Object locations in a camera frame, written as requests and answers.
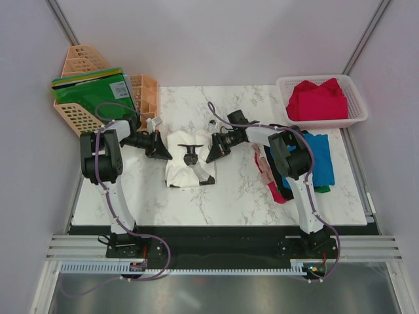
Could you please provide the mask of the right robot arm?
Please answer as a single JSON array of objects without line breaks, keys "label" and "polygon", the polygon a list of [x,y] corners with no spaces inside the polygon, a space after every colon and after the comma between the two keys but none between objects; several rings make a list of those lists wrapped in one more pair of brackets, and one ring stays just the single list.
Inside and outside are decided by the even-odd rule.
[{"label": "right robot arm", "polygon": [[285,177],[291,187],[299,214],[300,250],[307,257],[317,256],[323,249],[335,251],[340,257],[341,243],[337,230],[321,218],[313,184],[314,153],[297,126],[271,126],[250,122],[241,110],[223,120],[212,102],[208,107],[214,117],[232,127],[228,133],[213,133],[206,163],[228,156],[240,143],[255,143],[270,148],[273,168]]}]

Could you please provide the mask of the white t shirt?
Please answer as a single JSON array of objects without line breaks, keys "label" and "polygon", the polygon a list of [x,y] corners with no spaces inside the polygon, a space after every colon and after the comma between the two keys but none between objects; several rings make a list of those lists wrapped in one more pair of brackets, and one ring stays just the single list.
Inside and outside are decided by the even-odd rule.
[{"label": "white t shirt", "polygon": [[165,182],[171,188],[192,188],[216,182],[214,163],[207,163],[211,134],[198,130],[191,134],[182,130],[168,135],[168,151],[172,159],[166,164]]}]

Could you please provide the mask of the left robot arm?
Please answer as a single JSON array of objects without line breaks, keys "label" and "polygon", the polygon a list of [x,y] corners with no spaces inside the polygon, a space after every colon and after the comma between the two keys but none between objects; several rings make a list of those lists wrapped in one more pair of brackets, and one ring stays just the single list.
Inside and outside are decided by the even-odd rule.
[{"label": "left robot arm", "polygon": [[137,129],[138,120],[128,115],[121,120],[110,120],[97,131],[84,132],[79,137],[82,174],[100,191],[108,208],[111,232],[129,234],[120,246],[129,257],[139,256],[144,242],[136,237],[136,220],[122,189],[124,161],[121,147],[128,145],[143,149],[146,157],[151,159],[172,159],[158,130]]}]

